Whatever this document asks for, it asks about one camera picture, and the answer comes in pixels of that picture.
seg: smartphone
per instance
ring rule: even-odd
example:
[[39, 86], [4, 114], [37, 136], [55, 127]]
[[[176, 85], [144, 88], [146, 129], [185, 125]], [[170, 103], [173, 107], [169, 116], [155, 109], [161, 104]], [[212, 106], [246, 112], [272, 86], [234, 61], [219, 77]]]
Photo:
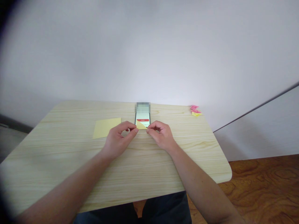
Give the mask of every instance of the smartphone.
[[139, 121], [145, 127], [150, 125], [150, 103], [135, 104], [135, 113], [135, 124]]

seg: yellow origami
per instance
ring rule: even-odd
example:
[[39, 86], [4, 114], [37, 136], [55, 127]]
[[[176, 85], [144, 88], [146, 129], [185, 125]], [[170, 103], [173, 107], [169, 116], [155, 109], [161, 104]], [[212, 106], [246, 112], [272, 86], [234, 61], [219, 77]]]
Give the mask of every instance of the yellow origami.
[[136, 120], [136, 126], [139, 130], [147, 129], [142, 123], [140, 123], [138, 120]]
[[200, 115], [202, 115], [202, 113], [194, 113], [194, 112], [192, 111], [192, 116], [198, 117], [198, 116], [200, 116]]

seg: wrist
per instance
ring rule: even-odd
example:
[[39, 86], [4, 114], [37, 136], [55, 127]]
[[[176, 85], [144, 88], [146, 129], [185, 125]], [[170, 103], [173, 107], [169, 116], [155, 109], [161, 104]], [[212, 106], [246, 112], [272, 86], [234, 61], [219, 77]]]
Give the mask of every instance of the wrist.
[[104, 162], [104, 163], [108, 163], [108, 164], [110, 164], [115, 159], [111, 155], [108, 155], [106, 153], [106, 150], [104, 150], [104, 148], [100, 152], [98, 152], [96, 157], [100, 162], [102, 162], [102, 163]]
[[170, 145], [165, 151], [172, 157], [172, 155], [179, 150], [182, 149], [176, 142], [174, 142], [174, 144]]

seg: yellow paper square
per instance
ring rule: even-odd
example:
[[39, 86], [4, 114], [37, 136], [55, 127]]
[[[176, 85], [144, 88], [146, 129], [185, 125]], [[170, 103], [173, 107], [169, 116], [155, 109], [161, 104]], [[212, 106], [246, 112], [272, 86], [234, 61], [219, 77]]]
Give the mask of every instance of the yellow paper square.
[[147, 129], [142, 123], [140, 123], [138, 120], [136, 120], [136, 126], [139, 130]]
[[93, 139], [107, 137], [110, 129], [114, 128], [120, 123], [121, 118], [96, 121], [96, 126], [94, 126]]

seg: pink origami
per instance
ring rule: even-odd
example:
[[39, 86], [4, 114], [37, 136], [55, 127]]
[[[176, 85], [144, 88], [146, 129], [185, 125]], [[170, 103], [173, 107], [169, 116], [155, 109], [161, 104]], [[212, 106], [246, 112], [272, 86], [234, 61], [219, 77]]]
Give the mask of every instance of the pink origami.
[[191, 105], [191, 107], [190, 107], [191, 110], [195, 110], [196, 108], [198, 108], [198, 106]]
[[198, 113], [198, 114], [201, 113], [199, 110], [192, 110], [192, 112], [194, 112], [194, 113]]

